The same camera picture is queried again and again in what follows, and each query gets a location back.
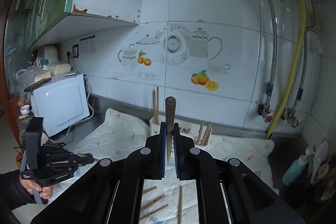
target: plastic bag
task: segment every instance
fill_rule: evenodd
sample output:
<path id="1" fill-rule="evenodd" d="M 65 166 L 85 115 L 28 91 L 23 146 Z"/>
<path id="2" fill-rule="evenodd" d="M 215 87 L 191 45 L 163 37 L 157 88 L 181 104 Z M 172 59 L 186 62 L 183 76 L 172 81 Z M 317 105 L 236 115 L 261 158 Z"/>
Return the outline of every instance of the plastic bag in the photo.
<path id="1" fill-rule="evenodd" d="M 37 79 L 40 80 L 41 75 L 45 75 L 44 78 L 51 77 L 49 71 L 43 70 L 39 66 L 30 66 L 26 69 L 21 69 L 16 73 L 15 79 L 19 83 L 20 107 L 30 105 L 30 95 L 28 92 L 24 92 L 24 89 L 34 84 Z"/>

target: kitchen counter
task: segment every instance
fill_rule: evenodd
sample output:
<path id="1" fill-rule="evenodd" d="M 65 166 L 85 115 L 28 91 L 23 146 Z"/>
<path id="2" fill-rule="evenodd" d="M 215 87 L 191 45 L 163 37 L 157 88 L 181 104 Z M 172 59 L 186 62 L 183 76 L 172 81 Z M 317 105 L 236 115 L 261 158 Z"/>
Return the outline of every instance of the kitchen counter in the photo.
<path id="1" fill-rule="evenodd" d="M 100 126 L 105 120 L 105 112 L 108 108 L 113 108 L 120 112 L 136 116 L 145 121 L 148 125 L 149 120 L 152 118 L 152 112 L 149 110 L 126 105 L 116 100 L 102 98 L 95 95 L 90 97 L 90 104 L 95 109 L 95 115 L 90 120 L 82 122 L 71 128 L 67 138 L 65 139 L 65 143 L 67 143 L 65 146 L 66 148 L 72 148 L 92 133 L 98 126 Z M 67 130 L 68 129 L 65 129 L 55 136 L 52 136 L 51 139 L 56 142 L 61 141 L 65 137 Z M 226 129 L 223 126 L 215 126 L 213 131 L 215 134 L 235 137 L 264 138 L 265 136 L 264 134 L 249 133 L 239 130 L 235 131 L 229 128 Z M 268 162 L 272 170 L 273 187 L 279 189 L 280 196 L 285 198 L 288 187 L 282 183 L 282 176 L 290 167 L 292 162 L 305 152 L 306 144 L 300 136 L 293 135 L 286 137 L 284 135 L 276 136 L 274 134 L 272 136 L 272 140 L 274 141 L 274 149 L 268 156 Z"/>

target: yellow gas hose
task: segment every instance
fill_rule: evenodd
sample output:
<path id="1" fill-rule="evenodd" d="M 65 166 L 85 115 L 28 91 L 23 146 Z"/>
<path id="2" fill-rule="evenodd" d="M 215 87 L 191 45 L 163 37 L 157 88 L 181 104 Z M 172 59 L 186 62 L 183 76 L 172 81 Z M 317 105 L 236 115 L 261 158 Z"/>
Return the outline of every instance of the yellow gas hose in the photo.
<path id="1" fill-rule="evenodd" d="M 271 124 L 269 125 L 269 127 L 267 129 L 266 139 L 268 139 L 270 137 L 271 133 L 273 132 L 273 129 L 274 129 L 281 113 L 283 112 L 283 108 L 286 106 L 286 102 L 288 100 L 288 97 L 290 95 L 290 91 L 291 91 L 291 88 L 292 88 L 292 85 L 293 85 L 296 65 L 297 65 L 297 61 L 299 59 L 300 52 L 301 52 L 303 36 L 305 35 L 305 27 L 306 27 L 305 0 L 300 0 L 300 7 L 301 7 L 300 33 L 299 33 L 298 41 L 297 41 L 297 44 L 296 44 L 296 47 L 295 47 L 295 52 L 294 52 L 294 56 L 293 56 L 293 59 L 292 59 L 291 68 L 289 70 L 287 85 L 286 85 L 286 88 L 285 88 L 285 92 L 283 93 L 283 97 L 281 99 L 281 103 L 278 107 L 278 110 L 275 113 L 275 115 L 274 115 L 274 117 L 271 121 Z"/>

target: white microwave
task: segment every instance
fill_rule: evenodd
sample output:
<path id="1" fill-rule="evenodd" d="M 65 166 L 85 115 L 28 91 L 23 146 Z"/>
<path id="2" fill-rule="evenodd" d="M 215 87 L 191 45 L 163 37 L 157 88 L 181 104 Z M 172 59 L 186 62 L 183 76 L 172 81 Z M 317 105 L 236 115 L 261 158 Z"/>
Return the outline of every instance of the white microwave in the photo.
<path id="1" fill-rule="evenodd" d="M 87 117 L 83 74 L 65 78 L 53 75 L 50 82 L 31 93 L 31 108 L 36 117 L 43 117 L 43 128 L 50 137 Z"/>

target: white cloth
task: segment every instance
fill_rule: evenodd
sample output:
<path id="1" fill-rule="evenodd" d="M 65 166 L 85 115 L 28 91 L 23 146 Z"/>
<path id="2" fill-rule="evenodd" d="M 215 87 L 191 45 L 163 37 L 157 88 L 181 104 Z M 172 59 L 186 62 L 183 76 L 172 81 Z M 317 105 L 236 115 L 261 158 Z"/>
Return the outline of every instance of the white cloth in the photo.
<path id="1" fill-rule="evenodd" d="M 70 149 L 74 153 L 91 153 L 94 158 L 110 158 L 113 161 L 126 158 L 132 151 L 144 147 L 146 138 L 150 135 L 150 128 L 139 118 L 108 109 L 105 121 L 84 140 Z M 197 146 L 209 152 L 214 158 L 228 160 L 236 157 L 260 177 L 269 187 L 273 187 L 272 172 L 267 156 L 273 150 L 272 140 L 253 138 L 235 138 L 223 135 L 211 135 L 207 146 Z M 80 176 L 89 170 L 93 164 L 80 167 L 75 177 L 54 186 L 52 202 Z M 162 181 L 146 180 L 144 189 L 156 186 L 157 189 L 143 195 L 142 203 L 166 195 L 156 203 L 145 215 L 165 204 L 169 204 L 160 213 L 146 218 L 142 223 L 164 222 L 177 223 L 177 205 L 179 200 L 179 186 L 182 185 L 182 222 L 198 223 L 198 207 L 195 181 L 179 181 L 176 179 L 173 155 L 169 163 L 166 162 L 165 178 Z"/>

